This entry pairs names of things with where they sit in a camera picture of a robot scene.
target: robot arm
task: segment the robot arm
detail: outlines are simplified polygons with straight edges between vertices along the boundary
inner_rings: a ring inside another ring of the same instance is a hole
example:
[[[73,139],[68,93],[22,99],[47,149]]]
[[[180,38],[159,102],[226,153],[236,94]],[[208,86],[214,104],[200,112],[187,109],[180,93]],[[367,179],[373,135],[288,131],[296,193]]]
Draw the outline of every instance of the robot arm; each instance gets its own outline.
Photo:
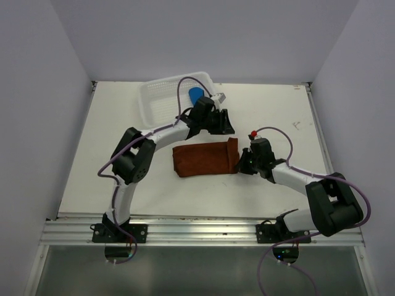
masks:
[[[362,220],[363,212],[349,186],[298,173],[288,167],[285,160],[275,158],[267,139],[250,136],[250,140],[250,148],[243,149],[238,163],[239,172],[248,175],[259,173],[263,179],[298,191],[309,201],[309,209],[293,210],[277,217],[275,231],[280,237],[288,232],[314,229],[324,236],[331,236]],[[339,173],[330,176],[344,179]]]
[[[158,130],[149,129],[139,131],[129,128],[122,136],[118,146],[111,157],[117,155],[124,147],[141,136],[150,134],[132,146],[112,164],[112,172],[118,179],[118,186],[114,204],[111,202],[109,209],[103,215],[102,227],[96,226],[93,241],[95,242],[120,242],[125,238],[117,224],[126,231],[130,219],[130,204],[137,184],[147,175],[151,166],[154,153],[159,149],[174,142],[187,140],[207,130],[210,134],[234,134],[227,109],[220,109],[220,104],[225,99],[224,94],[216,94],[211,98],[202,96],[191,108],[189,114],[183,113],[172,127]]]

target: blue object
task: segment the blue object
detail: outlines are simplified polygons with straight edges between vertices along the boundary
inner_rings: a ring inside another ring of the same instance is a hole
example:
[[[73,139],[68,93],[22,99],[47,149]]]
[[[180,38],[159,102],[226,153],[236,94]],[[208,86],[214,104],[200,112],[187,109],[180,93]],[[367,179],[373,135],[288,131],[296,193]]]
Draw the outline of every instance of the blue object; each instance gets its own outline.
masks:
[[[195,106],[196,101],[204,95],[204,91],[201,88],[191,88],[188,91],[188,94],[189,98],[191,99],[192,105]]]

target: wall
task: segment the wall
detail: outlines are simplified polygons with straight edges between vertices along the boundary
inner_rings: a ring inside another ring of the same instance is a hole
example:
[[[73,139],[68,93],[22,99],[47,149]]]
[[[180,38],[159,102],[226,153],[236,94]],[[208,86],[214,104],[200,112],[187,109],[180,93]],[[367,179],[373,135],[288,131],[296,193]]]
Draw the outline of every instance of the wall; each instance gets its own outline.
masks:
[[[22,295],[91,87],[49,1],[1,1],[0,37],[0,291]]]
[[[360,0],[313,83],[333,165],[372,203],[362,228],[380,295],[393,295],[395,2]]]
[[[218,82],[316,76],[357,0],[52,0],[89,76]]]

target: plastic basket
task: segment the plastic basket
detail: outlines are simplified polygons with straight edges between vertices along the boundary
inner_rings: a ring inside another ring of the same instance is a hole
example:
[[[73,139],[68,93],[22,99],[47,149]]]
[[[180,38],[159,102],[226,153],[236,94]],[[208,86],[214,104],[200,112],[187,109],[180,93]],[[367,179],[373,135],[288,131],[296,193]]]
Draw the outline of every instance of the plastic basket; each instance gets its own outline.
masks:
[[[177,84],[185,76],[198,79],[211,94],[216,93],[214,84],[206,72],[190,73],[141,83],[138,88],[138,103],[141,119],[147,128],[165,125],[173,121],[178,115]],[[195,86],[200,86],[200,84],[191,79],[184,80],[181,83],[181,111],[192,107],[188,91]]]

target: white table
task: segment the white table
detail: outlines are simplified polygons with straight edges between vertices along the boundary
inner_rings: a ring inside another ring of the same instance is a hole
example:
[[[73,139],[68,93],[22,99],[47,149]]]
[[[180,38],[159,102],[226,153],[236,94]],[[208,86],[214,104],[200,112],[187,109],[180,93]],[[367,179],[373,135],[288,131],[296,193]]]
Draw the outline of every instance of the white table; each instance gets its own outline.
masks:
[[[78,145],[59,216],[70,213],[102,214],[113,182],[98,178],[98,169],[110,158],[125,130],[144,128],[139,115],[138,82],[99,82]],[[249,146],[247,134],[262,126],[276,126],[294,142],[293,165],[325,172],[309,98],[304,86],[216,84],[227,96],[231,124],[239,138],[239,151]],[[289,152],[287,140],[275,131],[268,138],[277,158]],[[139,183],[131,204],[132,215],[224,216],[272,218],[294,208],[308,207],[307,199],[287,187],[271,184],[258,175],[216,175],[179,178],[173,170],[172,147],[226,141],[229,136],[202,132],[155,153],[148,175]]]

